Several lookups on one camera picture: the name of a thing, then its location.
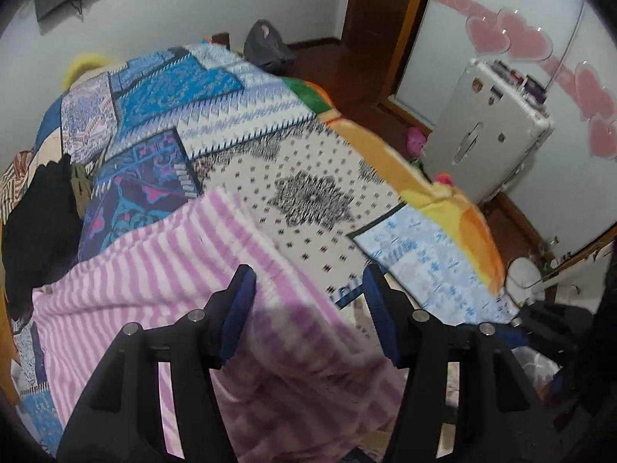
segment white suitcase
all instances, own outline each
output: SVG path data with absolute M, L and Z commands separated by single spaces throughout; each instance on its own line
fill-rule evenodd
M 422 162 L 431 179 L 452 177 L 470 201 L 490 199 L 553 132 L 548 113 L 488 64 L 472 60 L 459 79 Z

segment wooden door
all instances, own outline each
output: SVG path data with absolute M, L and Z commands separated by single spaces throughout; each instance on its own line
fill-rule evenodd
M 343 42 L 351 48 L 379 43 L 392 51 L 409 0 L 349 0 Z

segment striped blanket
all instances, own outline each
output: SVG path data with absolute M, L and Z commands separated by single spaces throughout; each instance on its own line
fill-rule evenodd
M 258 231 L 245 207 L 214 188 L 35 289 L 34 318 L 63 425 L 124 323 L 173 323 L 227 287 L 239 264 L 257 273 L 257 293 L 236 356 L 212 379 L 241 462 L 338 461 L 394 418 L 400 373 Z M 160 391 L 167 447 L 180 456 L 168 369 Z

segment gray bag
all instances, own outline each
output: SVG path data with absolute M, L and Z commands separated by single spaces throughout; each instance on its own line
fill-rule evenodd
M 295 61 L 295 54 L 283 43 L 281 34 L 264 19 L 258 20 L 249 31 L 244 57 L 269 73 L 280 73 Z

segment metal bolt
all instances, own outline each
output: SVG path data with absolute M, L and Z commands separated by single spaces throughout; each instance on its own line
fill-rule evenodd
M 431 318 L 431 315 L 424 310 L 416 310 L 411 314 L 411 316 L 416 322 L 426 322 L 429 318 Z
M 492 336 L 493 334 L 495 334 L 495 327 L 493 326 L 493 324 L 488 322 L 481 323 L 479 329 L 480 332 L 485 336 Z
M 191 310 L 188 315 L 186 315 L 190 321 L 199 322 L 202 318 L 206 316 L 203 310 L 197 308 L 196 310 Z
M 138 330 L 140 330 L 140 325 L 137 322 L 129 322 L 122 328 L 122 332 L 124 332 L 127 336 L 132 336 Z

